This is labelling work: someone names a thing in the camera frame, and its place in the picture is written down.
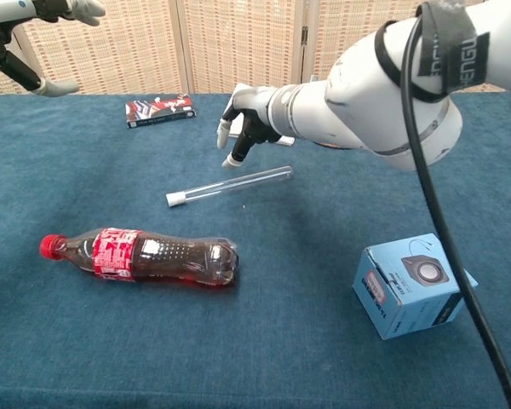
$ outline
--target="test tube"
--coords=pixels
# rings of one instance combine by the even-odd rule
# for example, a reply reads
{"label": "test tube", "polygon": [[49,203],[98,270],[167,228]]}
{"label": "test tube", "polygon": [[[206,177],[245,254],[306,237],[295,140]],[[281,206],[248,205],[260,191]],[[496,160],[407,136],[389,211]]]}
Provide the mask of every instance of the test tube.
{"label": "test tube", "polygon": [[291,166],[283,166],[281,168],[264,170],[250,175],[235,177],[234,179],[229,179],[227,181],[219,181],[202,187],[167,193],[167,202],[169,203],[169,207],[174,207],[194,200],[216,196],[220,193],[231,192],[233,190],[249,186],[268,183],[270,181],[290,179],[292,176],[293,169]]}

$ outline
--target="beige wall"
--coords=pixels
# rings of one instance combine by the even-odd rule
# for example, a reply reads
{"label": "beige wall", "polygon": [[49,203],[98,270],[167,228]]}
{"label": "beige wall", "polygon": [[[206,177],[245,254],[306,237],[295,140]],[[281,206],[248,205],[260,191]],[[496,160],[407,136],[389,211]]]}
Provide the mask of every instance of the beige wall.
{"label": "beige wall", "polygon": [[[325,78],[344,49],[387,20],[411,17],[421,2],[101,1],[106,17],[99,27],[32,20],[17,29],[27,59],[51,80],[76,80],[82,94],[227,93],[238,82],[280,86],[311,74]],[[301,46],[303,26],[309,29]],[[0,94],[22,92],[0,73]]]}

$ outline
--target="blue tablecloth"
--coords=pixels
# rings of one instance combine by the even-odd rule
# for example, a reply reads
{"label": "blue tablecloth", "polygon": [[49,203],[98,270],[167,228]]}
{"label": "blue tablecloth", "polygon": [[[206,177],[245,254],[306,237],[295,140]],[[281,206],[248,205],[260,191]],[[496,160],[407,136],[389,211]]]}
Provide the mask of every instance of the blue tablecloth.
{"label": "blue tablecloth", "polygon": [[[1,408],[505,407],[467,310],[382,341],[352,290],[364,247],[433,231],[414,173],[308,141],[224,170],[228,95],[130,130],[137,96],[152,95],[0,96]],[[511,367],[511,94],[453,99],[464,130],[432,174]],[[287,164],[291,181],[173,209],[164,198]],[[39,255],[45,234],[105,226],[228,237],[238,283],[100,281]]]}

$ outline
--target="plastic bottle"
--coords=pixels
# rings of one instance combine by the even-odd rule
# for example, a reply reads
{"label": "plastic bottle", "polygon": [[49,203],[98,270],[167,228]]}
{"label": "plastic bottle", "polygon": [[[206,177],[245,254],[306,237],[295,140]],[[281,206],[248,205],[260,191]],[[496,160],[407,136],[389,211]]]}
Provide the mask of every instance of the plastic bottle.
{"label": "plastic bottle", "polygon": [[45,236],[40,253],[68,260],[101,279],[230,285],[238,268],[236,245],[229,239],[182,239],[141,230],[99,228],[67,238]]}

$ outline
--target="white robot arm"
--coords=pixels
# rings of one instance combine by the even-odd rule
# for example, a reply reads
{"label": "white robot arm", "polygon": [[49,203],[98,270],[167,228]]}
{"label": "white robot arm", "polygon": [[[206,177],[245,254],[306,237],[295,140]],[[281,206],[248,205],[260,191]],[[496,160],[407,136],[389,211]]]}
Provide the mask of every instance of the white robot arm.
{"label": "white robot arm", "polygon": [[[461,3],[427,2],[433,6],[428,15],[435,18],[437,30],[430,38],[426,32],[416,47],[413,73],[421,75],[413,76],[414,109],[428,164],[442,159],[462,130],[462,116],[449,97],[451,92],[483,82],[511,90],[511,0],[467,8]],[[423,9],[419,11],[426,18]],[[366,149],[395,168],[414,170],[399,73],[415,20],[390,21],[359,40],[337,60],[325,81],[235,93],[221,119],[218,147],[227,144],[231,121],[240,113],[243,132],[223,166],[240,166],[253,145],[287,135]],[[441,58],[446,47],[456,51],[457,60]],[[448,63],[448,71],[441,72],[443,62]]]}
{"label": "white robot arm", "polygon": [[98,0],[0,0],[0,71],[34,94],[62,96],[78,91],[73,81],[52,83],[40,78],[29,66],[6,50],[15,26],[39,18],[56,23],[59,18],[79,20],[89,26],[100,24],[106,13]]}

